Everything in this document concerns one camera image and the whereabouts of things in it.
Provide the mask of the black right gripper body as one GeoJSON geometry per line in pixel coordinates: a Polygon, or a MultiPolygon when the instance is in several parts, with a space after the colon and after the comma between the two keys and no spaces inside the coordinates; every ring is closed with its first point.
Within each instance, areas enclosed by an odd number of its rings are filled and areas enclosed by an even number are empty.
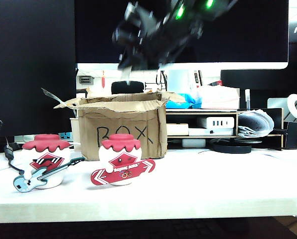
{"type": "Polygon", "coordinates": [[[174,63],[188,42],[203,33],[201,16],[192,7],[191,0],[177,0],[166,16],[157,20],[152,12],[137,2],[129,2],[124,20],[113,32],[112,42],[130,48],[132,69],[137,62],[137,51],[156,51],[159,54],[158,66],[174,63]]]}

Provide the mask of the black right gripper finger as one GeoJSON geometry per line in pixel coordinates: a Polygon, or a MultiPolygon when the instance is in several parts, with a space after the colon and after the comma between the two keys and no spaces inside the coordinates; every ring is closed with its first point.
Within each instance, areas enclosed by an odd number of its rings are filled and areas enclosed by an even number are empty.
{"type": "Polygon", "coordinates": [[[118,70],[121,73],[121,80],[129,80],[133,65],[133,55],[130,48],[126,47],[123,54],[119,56],[118,70]]]}
{"type": "Polygon", "coordinates": [[[159,54],[156,51],[137,51],[135,56],[137,57],[135,70],[157,70],[159,68],[159,54]]]}

